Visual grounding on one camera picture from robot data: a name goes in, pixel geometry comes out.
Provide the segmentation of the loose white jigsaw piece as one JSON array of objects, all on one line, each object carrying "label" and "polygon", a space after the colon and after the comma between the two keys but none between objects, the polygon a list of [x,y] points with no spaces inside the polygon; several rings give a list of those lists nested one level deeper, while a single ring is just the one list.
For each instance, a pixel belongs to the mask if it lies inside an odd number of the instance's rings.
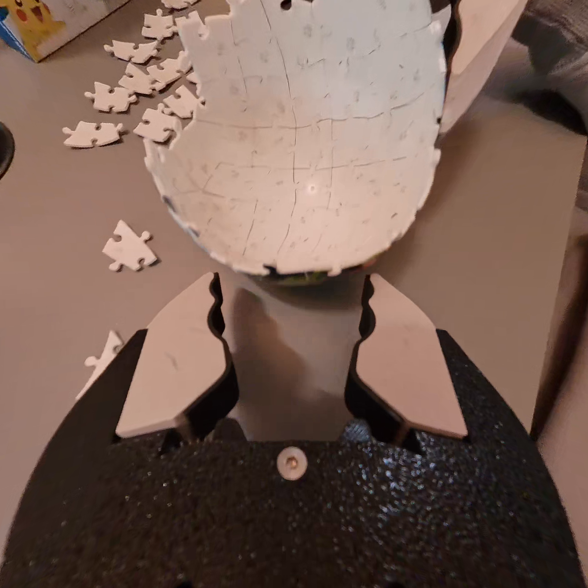
[{"label": "loose white jigsaw piece", "polygon": [[138,272],[159,261],[148,245],[148,241],[152,239],[149,231],[143,231],[138,235],[124,220],[119,220],[114,236],[116,239],[109,238],[102,249],[102,253],[111,259],[108,266],[110,271],[119,272],[126,267]]},{"label": "loose white jigsaw piece", "polygon": [[124,345],[120,335],[115,330],[110,330],[107,335],[107,340],[100,356],[88,356],[84,361],[87,368],[92,368],[92,373],[89,379],[84,384],[83,388],[76,395],[75,400],[79,401],[85,393],[92,387],[99,376],[106,370],[118,352]]}]

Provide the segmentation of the printed puzzle ball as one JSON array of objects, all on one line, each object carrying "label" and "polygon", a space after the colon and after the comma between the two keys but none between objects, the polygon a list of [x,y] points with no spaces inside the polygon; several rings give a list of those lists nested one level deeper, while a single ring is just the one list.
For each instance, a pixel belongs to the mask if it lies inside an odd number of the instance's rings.
[{"label": "printed puzzle ball", "polygon": [[432,187],[445,100],[429,1],[228,1],[178,22],[201,102],[145,165],[177,224],[250,276],[386,252]]}]

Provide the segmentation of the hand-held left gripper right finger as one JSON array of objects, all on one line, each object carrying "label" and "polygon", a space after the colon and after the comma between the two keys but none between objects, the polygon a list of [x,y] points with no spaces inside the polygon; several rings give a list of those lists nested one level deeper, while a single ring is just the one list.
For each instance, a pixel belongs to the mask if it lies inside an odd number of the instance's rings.
[{"label": "hand-held left gripper right finger", "polygon": [[364,279],[361,304],[345,385],[349,412],[383,443],[409,446],[415,432],[464,440],[465,418],[432,321],[376,273]]}]

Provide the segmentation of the grey cloth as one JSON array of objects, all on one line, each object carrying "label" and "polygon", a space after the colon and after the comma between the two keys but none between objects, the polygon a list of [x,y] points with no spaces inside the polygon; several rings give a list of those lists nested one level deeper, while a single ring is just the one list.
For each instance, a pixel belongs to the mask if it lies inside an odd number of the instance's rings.
[{"label": "grey cloth", "polygon": [[527,49],[530,74],[502,80],[491,96],[587,135],[587,1],[528,1],[511,36]]}]

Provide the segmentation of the pile of white puzzle pieces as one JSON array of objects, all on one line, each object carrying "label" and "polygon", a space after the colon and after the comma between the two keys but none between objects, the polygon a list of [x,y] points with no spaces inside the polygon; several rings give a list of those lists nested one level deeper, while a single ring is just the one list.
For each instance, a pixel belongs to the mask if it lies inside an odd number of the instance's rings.
[{"label": "pile of white puzzle pieces", "polygon": [[116,86],[94,82],[93,90],[85,92],[92,107],[102,114],[127,114],[141,96],[156,98],[163,95],[181,79],[192,85],[179,85],[164,96],[154,107],[147,107],[133,133],[154,143],[167,143],[180,136],[182,121],[194,119],[206,100],[197,90],[199,81],[193,70],[187,51],[182,49],[176,57],[162,61],[156,58],[164,41],[172,40],[179,27],[189,18],[196,18],[197,11],[179,16],[175,12],[185,10],[196,1],[162,1],[169,10],[158,8],[155,13],[144,14],[142,35],[149,42],[132,43],[113,40],[104,50],[126,64],[125,71]]}]

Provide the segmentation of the printed cardboard puzzle box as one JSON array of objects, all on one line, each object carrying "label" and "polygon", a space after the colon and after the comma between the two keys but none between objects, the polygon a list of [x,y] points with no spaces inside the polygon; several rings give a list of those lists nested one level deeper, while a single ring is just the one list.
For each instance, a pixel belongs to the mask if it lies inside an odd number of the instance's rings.
[{"label": "printed cardboard puzzle box", "polygon": [[39,63],[127,3],[1,1],[1,42]]}]

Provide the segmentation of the black round stand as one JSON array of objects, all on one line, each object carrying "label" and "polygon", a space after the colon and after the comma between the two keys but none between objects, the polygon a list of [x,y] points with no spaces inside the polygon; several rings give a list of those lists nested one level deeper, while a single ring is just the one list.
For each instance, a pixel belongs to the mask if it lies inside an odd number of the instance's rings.
[{"label": "black round stand", "polygon": [[15,153],[15,141],[10,129],[3,122],[0,123],[0,135],[0,178],[2,179],[13,161]]}]

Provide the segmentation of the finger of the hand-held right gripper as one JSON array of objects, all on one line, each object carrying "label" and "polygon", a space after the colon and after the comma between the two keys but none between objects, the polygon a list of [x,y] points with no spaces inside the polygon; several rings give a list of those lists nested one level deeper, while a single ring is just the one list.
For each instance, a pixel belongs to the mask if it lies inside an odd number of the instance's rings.
[{"label": "finger of the hand-held right gripper", "polygon": [[527,1],[455,1],[440,135],[466,113],[488,81]]}]

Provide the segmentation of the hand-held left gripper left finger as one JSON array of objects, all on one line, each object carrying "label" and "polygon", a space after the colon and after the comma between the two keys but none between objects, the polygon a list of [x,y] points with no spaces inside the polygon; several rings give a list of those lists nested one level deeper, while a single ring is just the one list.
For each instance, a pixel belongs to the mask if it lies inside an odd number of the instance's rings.
[{"label": "hand-held left gripper left finger", "polygon": [[224,339],[223,293],[209,272],[148,325],[115,433],[121,438],[177,429],[204,440],[239,399]]}]

